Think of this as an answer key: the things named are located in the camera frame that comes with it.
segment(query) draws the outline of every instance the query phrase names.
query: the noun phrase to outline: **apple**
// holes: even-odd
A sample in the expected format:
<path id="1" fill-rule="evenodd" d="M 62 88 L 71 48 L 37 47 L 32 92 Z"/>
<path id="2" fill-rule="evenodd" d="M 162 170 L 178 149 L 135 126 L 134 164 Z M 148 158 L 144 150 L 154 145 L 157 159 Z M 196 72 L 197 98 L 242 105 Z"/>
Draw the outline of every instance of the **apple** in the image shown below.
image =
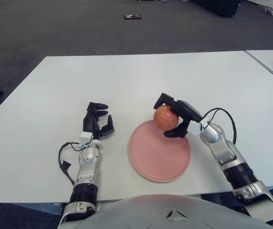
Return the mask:
<path id="1" fill-rule="evenodd" d="M 156 109 L 153 115 L 156 126 L 162 131 L 174 129 L 179 123 L 179 117 L 171 111 L 170 106 L 162 105 Z"/>

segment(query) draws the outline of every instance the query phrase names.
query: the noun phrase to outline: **white table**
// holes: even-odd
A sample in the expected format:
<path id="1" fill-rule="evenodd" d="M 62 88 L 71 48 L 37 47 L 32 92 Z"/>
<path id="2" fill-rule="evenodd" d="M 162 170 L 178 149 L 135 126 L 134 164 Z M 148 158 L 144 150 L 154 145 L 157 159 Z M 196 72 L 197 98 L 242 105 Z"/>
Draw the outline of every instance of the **white table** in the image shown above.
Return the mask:
<path id="1" fill-rule="evenodd" d="M 247 50 L 246 53 L 273 74 L 273 50 Z"/>
<path id="2" fill-rule="evenodd" d="M 115 133 L 102 140 L 98 199 L 230 191 L 209 149 L 187 135 L 192 159 L 169 183 L 139 175 L 128 157 L 133 130 L 152 118 L 161 92 L 204 114 L 227 109 L 237 147 L 259 179 L 273 186 L 273 76 L 245 52 L 46 57 L 0 105 L 0 202 L 65 202 L 72 185 L 58 167 L 58 150 L 78 141 L 90 101 L 109 105 Z M 214 119 L 232 139 L 225 114 Z M 63 158 L 78 154 L 69 147 Z"/>

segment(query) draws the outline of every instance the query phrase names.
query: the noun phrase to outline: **pink plate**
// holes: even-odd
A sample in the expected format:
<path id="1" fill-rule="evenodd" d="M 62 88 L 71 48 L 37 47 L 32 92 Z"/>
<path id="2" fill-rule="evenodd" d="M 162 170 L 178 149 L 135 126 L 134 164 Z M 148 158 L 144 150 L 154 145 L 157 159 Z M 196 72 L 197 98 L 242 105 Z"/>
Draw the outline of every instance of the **pink plate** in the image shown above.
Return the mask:
<path id="1" fill-rule="evenodd" d="M 187 138 L 168 138 L 150 120 L 139 125 L 129 143 L 129 157 L 134 168 L 144 177 L 167 182 L 175 180 L 190 162 Z"/>

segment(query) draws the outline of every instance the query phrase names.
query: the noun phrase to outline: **robotic arm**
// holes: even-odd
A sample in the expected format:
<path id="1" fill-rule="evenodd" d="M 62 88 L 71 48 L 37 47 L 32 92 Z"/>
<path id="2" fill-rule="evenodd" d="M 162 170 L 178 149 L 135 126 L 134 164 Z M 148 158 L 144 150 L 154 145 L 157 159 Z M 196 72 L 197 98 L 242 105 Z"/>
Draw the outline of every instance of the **robotic arm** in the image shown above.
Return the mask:
<path id="1" fill-rule="evenodd" d="M 99 139 L 114 132 L 111 115 L 108 116 L 107 125 L 101 129 L 98 125 L 99 117 L 108 113 L 105 109 L 108 109 L 108 106 L 105 104 L 90 102 L 88 106 L 87 114 L 83 120 L 83 132 L 80 135 L 79 150 L 75 150 L 81 152 L 79 155 L 80 169 L 75 182 L 67 172 L 70 164 L 66 161 L 61 163 L 60 155 L 64 147 L 78 143 L 68 142 L 59 151 L 60 169 L 70 179 L 74 188 L 70 202 L 65 206 L 58 228 L 60 226 L 67 228 L 78 220 L 86 219 L 93 215 L 96 211 L 98 168 L 101 160 L 99 152 L 101 141 Z"/>
<path id="2" fill-rule="evenodd" d="M 273 196 L 263 182 L 257 180 L 237 147 L 226 139 L 222 128 L 211 124 L 185 101 L 175 101 L 169 95 L 162 93 L 154 108 L 157 109 L 163 104 L 169 105 L 171 110 L 183 119 L 175 129 L 164 132 L 164 135 L 184 137 L 187 132 L 200 135 L 201 140 L 210 148 L 226 179 L 231 183 L 233 194 L 243 203 L 250 216 L 263 222 L 271 222 Z"/>

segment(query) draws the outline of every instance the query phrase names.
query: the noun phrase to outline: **black cable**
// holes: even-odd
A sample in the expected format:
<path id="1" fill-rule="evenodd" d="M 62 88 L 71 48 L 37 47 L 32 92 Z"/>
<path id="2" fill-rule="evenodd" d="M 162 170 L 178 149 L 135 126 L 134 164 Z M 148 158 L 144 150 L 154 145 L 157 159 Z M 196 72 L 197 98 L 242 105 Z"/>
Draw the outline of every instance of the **black cable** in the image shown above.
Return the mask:
<path id="1" fill-rule="evenodd" d="M 61 146 L 60 150 L 59 150 L 59 154 L 58 154 L 58 163 L 59 163 L 59 167 L 61 169 L 61 171 L 65 174 L 65 176 L 70 180 L 70 182 L 74 185 L 75 182 L 73 181 L 73 179 L 70 177 L 69 173 L 68 173 L 68 168 L 71 166 L 70 163 L 68 163 L 67 161 L 63 161 L 63 163 L 61 163 L 60 161 L 60 155 L 62 150 L 67 147 L 68 145 L 71 145 L 72 149 L 76 152 L 80 152 L 82 150 L 84 150 L 86 147 L 82 148 L 82 149 L 75 149 L 73 144 L 79 145 L 78 142 L 67 142 L 65 143 L 63 146 Z"/>
<path id="2" fill-rule="evenodd" d="M 206 129 L 208 127 L 208 125 L 212 122 L 212 120 L 213 120 L 214 116 L 216 115 L 216 113 L 218 111 L 220 111 L 220 110 L 224 111 L 228 115 L 228 117 L 230 118 L 230 120 L 232 122 L 232 125 L 233 125 L 233 144 L 235 145 L 236 144 L 236 140 L 237 140 L 236 124 L 235 124 L 235 122 L 234 122 L 231 114 L 228 111 L 226 111 L 225 109 L 216 107 L 216 108 L 213 108 L 213 109 L 209 110 L 208 112 L 206 112 L 206 114 L 203 116 L 203 118 L 205 118 L 210 112 L 215 111 L 214 114 L 213 114 L 213 116 L 212 116 L 212 118 L 209 120 L 209 122 L 207 123 L 207 126 L 204 129 Z"/>

